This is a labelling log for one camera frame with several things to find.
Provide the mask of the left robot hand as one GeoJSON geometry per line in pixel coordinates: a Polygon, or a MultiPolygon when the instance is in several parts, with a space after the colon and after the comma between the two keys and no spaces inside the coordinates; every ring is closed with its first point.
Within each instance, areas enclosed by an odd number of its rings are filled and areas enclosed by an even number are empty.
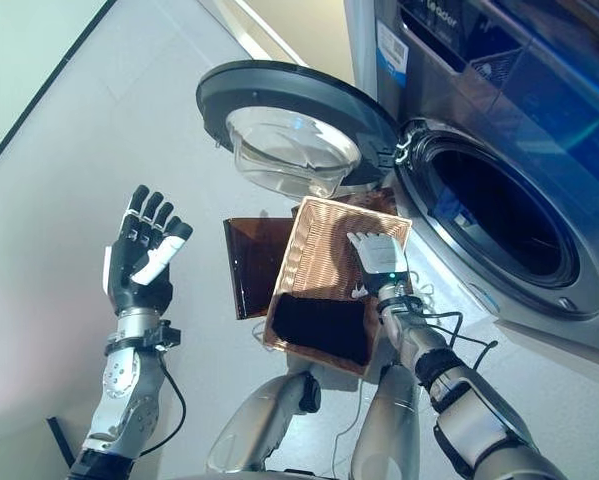
{"type": "Polygon", "coordinates": [[[170,263],[193,233],[158,191],[138,186],[118,236],[105,248],[102,286],[114,313],[133,308],[164,313],[173,298],[170,263]]]}

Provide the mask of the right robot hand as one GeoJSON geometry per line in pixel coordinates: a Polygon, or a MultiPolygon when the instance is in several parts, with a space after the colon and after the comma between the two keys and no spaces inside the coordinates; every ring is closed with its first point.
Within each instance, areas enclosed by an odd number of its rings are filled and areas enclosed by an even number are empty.
{"type": "Polygon", "coordinates": [[[409,280],[404,247],[396,238],[383,233],[348,232],[347,239],[354,249],[362,284],[369,295],[377,297],[383,287],[409,280]]]}

